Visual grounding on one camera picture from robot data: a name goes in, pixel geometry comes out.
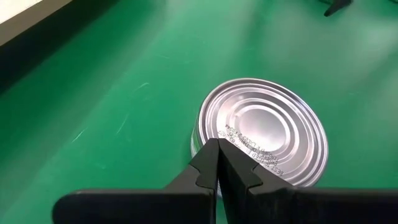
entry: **green table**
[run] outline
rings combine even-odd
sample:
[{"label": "green table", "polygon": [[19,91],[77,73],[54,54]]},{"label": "green table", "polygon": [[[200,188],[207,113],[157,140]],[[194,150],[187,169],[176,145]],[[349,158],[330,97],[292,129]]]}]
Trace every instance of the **green table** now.
[{"label": "green table", "polygon": [[316,112],[330,150],[318,187],[398,187],[398,5],[356,1],[325,18],[327,7],[74,0],[3,46],[0,223],[51,223],[75,189],[168,184],[204,97],[242,77]]}]

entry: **scratch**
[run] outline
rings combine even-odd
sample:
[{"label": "scratch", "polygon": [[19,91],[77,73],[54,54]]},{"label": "scratch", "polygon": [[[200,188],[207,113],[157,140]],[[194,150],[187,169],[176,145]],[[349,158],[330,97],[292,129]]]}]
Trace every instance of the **scratch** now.
[{"label": "scratch", "polygon": [[126,117],[124,118],[124,121],[122,122],[122,125],[120,125],[120,127],[119,127],[118,131],[116,132],[116,134],[119,134],[120,130],[122,130],[124,124],[126,124],[126,121],[127,121],[128,117],[129,117],[129,114],[127,114]]},{"label": "scratch", "polygon": [[156,56],[161,57],[161,58],[171,59],[170,57],[165,56],[165,55],[161,55],[161,54],[156,54]]},{"label": "scratch", "polygon": [[139,89],[141,89],[142,87],[147,86],[147,85],[149,85],[149,83],[143,83],[141,86],[135,88],[132,92],[135,92],[135,91],[137,91],[137,90],[139,90]]},{"label": "scratch", "polygon": [[72,141],[72,143],[73,143],[74,141],[76,141],[76,140],[81,136],[81,134],[83,134],[83,132],[86,131],[86,129],[87,129],[87,128],[85,128],[85,129],[83,129],[82,131],[80,131],[80,133],[75,137],[75,139]]}]

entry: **tuna can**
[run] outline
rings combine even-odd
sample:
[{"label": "tuna can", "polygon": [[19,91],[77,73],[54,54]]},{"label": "tuna can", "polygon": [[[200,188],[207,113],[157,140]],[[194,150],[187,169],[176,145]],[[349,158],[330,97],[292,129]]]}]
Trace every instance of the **tuna can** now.
[{"label": "tuna can", "polygon": [[206,97],[192,132],[192,157],[210,138],[226,138],[298,187],[314,185],[328,160],[325,130],[311,108],[290,90],[255,78],[222,83]]}]

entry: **can lid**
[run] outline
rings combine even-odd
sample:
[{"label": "can lid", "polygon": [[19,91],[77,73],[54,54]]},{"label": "can lid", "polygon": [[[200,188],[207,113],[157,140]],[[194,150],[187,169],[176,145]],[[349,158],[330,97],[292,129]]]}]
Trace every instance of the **can lid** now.
[{"label": "can lid", "polygon": [[226,138],[292,185],[315,184],[326,166],[328,143],[317,116],[272,82],[241,78],[219,85],[203,102],[197,125],[200,145]]}]

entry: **metal can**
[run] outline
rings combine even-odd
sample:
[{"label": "metal can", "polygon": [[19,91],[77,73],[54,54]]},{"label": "metal can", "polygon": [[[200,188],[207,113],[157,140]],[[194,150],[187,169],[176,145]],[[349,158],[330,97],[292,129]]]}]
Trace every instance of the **metal can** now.
[{"label": "metal can", "polygon": [[328,160],[326,134],[311,108],[288,89],[255,78],[222,83],[206,97],[192,132],[192,157],[210,138],[226,138],[299,187],[314,185]]}]

